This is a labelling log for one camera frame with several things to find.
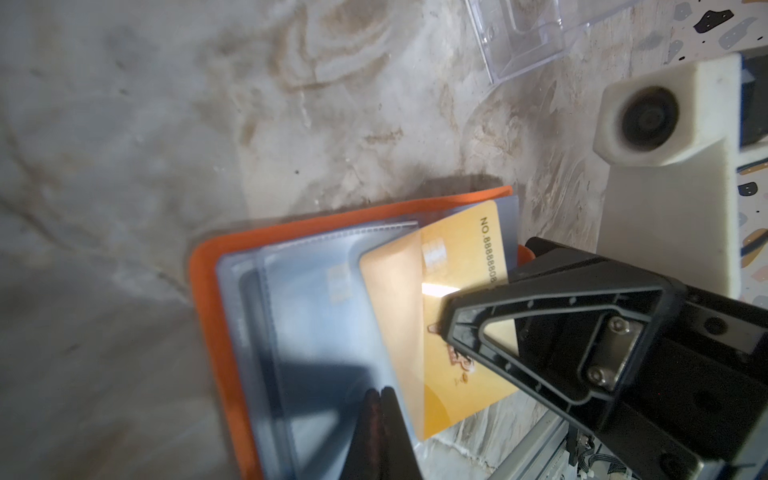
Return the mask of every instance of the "transparent plastic container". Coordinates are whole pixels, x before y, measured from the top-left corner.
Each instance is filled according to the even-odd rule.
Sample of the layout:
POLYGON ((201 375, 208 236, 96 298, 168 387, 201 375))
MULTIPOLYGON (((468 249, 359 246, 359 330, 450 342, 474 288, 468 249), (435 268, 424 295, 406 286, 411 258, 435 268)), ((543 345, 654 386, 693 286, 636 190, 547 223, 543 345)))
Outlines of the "transparent plastic container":
POLYGON ((568 53, 581 31, 637 0, 466 0, 491 83, 568 53))

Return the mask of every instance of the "marble surface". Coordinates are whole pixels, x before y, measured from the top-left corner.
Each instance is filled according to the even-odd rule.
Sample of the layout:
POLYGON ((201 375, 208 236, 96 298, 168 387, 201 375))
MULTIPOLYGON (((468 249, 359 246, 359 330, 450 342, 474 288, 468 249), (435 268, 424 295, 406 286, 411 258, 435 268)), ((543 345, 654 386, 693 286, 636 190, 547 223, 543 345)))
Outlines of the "marble surface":
MULTIPOLYGON (((594 249, 601 92, 673 8, 493 89, 463 2, 3 2, 0 476, 237 477, 185 273, 210 235, 511 184, 521 240, 594 249)), ((425 477, 487 477, 542 413, 437 435, 425 477)))

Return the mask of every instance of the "yellow card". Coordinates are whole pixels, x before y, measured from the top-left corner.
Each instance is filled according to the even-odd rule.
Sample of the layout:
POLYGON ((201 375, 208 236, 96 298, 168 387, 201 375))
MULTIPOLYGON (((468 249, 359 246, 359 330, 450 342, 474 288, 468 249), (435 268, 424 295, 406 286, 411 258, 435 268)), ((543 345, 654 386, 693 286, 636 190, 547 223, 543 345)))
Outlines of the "yellow card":
MULTIPOLYGON (((420 440, 517 390, 458 354, 439 332, 443 297, 507 281, 495 202, 484 202, 368 252, 360 269, 420 440), (421 257, 420 277, 413 270, 419 264, 417 257, 421 257), (415 302, 413 290, 419 283, 421 301, 415 302)), ((499 334, 516 338, 514 322, 505 328, 511 332, 499 334)))

